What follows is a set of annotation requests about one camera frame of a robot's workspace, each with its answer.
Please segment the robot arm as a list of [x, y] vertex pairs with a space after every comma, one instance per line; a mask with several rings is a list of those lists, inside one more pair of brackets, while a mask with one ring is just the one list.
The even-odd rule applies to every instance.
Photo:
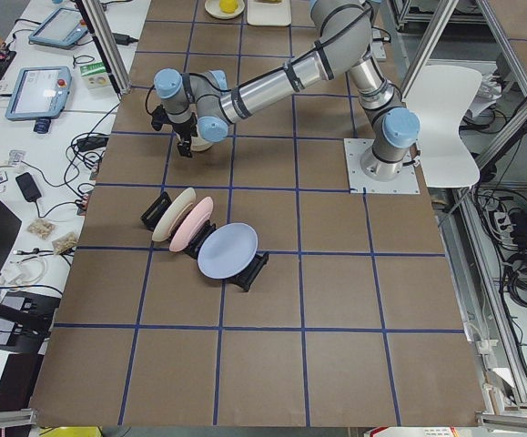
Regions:
[[421, 125], [372, 55], [372, 4], [313, 1], [309, 10], [319, 32], [311, 49], [238, 86], [228, 88], [221, 70], [203, 74], [172, 68], [158, 71], [154, 89], [160, 103], [150, 114], [152, 128], [171, 126], [178, 137], [179, 154], [189, 158], [194, 137], [218, 143], [232, 125], [281, 99], [320, 81], [348, 75], [375, 134], [372, 146], [361, 156], [361, 170], [378, 181], [396, 178]]

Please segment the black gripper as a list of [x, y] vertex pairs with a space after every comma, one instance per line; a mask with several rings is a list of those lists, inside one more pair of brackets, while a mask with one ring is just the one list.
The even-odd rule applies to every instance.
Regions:
[[193, 138], [198, 136], [197, 120], [189, 118], [182, 123], [173, 123], [172, 127], [179, 138], [177, 142], [178, 154], [183, 158], [192, 158], [191, 143]]

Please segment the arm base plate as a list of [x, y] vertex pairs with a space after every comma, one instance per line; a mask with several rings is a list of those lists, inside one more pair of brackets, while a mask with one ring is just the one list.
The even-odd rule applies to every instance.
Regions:
[[386, 36], [378, 29], [372, 29], [371, 51], [372, 56], [377, 60], [385, 60], [387, 58], [385, 52]]
[[410, 164], [410, 153], [401, 162], [385, 163], [373, 153], [373, 139], [343, 140], [351, 194], [419, 195], [416, 169]]

